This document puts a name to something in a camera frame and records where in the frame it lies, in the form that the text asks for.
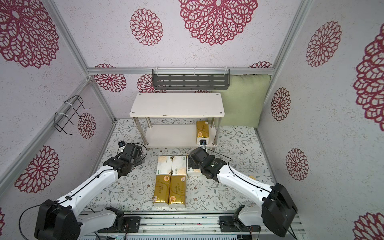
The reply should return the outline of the gold tissue pack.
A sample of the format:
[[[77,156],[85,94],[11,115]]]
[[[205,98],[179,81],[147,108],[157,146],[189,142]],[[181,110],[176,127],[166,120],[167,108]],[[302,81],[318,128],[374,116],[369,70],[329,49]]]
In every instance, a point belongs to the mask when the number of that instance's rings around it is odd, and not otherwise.
[[[169,207],[170,208],[184,208],[186,206],[186,176],[171,176],[170,193],[169,193]]]
[[[207,144],[210,140],[209,124],[207,121],[197,121],[196,123],[196,133],[197,133],[197,144],[199,145],[199,140],[206,139]]]
[[[171,175],[156,175],[153,205],[166,207],[169,205]]]

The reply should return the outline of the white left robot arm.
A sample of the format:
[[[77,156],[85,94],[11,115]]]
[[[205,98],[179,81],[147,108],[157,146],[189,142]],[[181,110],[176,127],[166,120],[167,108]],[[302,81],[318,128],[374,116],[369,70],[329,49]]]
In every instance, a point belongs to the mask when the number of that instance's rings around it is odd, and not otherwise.
[[[77,240],[100,230],[113,233],[125,228],[123,211],[114,207],[81,215],[89,202],[105,188],[145,162],[143,151],[147,148],[144,145],[121,141],[118,146],[117,155],[106,160],[77,188],[55,201],[47,200],[40,205],[34,233],[36,239]]]

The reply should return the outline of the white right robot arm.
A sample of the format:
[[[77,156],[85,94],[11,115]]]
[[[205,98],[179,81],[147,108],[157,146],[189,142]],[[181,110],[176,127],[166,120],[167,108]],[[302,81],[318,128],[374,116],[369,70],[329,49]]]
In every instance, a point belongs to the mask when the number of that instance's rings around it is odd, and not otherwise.
[[[209,180],[235,189],[254,203],[251,207],[239,206],[230,217],[221,216],[221,230],[259,232],[264,226],[278,237],[284,238],[287,233],[294,236],[291,224],[298,208],[286,187],[279,183],[271,186],[254,180],[215,155],[216,152],[210,155],[208,150],[196,148],[188,156],[188,166],[199,169]]]

